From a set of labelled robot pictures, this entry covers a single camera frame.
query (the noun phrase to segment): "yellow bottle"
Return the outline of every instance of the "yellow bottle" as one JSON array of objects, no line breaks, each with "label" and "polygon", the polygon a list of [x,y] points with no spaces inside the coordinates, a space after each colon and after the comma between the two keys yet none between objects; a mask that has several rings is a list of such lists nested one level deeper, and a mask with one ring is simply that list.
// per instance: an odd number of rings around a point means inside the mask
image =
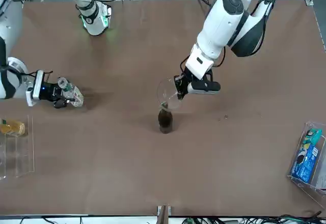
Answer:
[{"label": "yellow bottle", "polygon": [[10,136],[21,136],[25,133],[25,125],[20,121],[0,119],[0,131]]}]

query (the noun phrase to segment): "blue package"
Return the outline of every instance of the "blue package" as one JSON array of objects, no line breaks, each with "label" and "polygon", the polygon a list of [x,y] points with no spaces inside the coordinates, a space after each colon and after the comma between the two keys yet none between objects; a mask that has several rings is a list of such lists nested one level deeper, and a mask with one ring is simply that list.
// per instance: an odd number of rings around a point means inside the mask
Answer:
[{"label": "blue package", "polygon": [[300,146],[298,156],[292,168],[292,176],[301,179],[305,183],[309,183],[311,173],[314,169],[318,149],[310,142]]}]

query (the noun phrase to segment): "plastic bottle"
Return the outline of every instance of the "plastic bottle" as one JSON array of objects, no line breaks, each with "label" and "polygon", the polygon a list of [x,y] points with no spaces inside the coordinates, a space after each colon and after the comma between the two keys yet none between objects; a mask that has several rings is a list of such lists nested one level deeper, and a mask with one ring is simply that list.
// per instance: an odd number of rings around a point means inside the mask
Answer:
[{"label": "plastic bottle", "polygon": [[70,102],[75,107],[81,107],[84,102],[84,96],[80,90],[66,78],[59,77],[58,85],[62,89],[62,95],[67,99],[74,99]]},{"label": "plastic bottle", "polygon": [[0,119],[0,131],[10,136],[21,136],[25,133],[25,124],[20,121]]}]

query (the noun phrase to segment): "table surface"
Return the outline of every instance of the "table surface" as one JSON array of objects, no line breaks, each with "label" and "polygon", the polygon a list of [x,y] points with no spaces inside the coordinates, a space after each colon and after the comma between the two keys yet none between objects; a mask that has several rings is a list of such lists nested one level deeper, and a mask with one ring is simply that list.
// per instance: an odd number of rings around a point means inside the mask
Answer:
[{"label": "table surface", "polygon": [[91,37],[72,3],[30,3],[12,56],[53,70],[85,107],[2,101],[34,119],[35,172],[0,183],[0,214],[307,215],[319,207],[286,175],[304,123],[325,122],[326,60],[313,9],[278,0],[253,57],[227,48],[217,96],[189,95],[159,132],[156,88],[179,74],[202,28],[197,1],[114,4]]}]

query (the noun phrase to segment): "green light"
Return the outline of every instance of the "green light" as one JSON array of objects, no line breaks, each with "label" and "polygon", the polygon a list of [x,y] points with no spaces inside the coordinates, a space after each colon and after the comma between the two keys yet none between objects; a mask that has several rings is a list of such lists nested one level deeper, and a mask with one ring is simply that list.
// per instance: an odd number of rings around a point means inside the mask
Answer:
[{"label": "green light", "polygon": [[81,17],[81,20],[83,21],[83,24],[84,24],[84,28],[86,29],[86,24],[85,24],[84,18],[83,18],[83,17]]},{"label": "green light", "polygon": [[105,16],[102,15],[102,22],[103,22],[103,25],[104,27],[108,27],[108,20]]}]

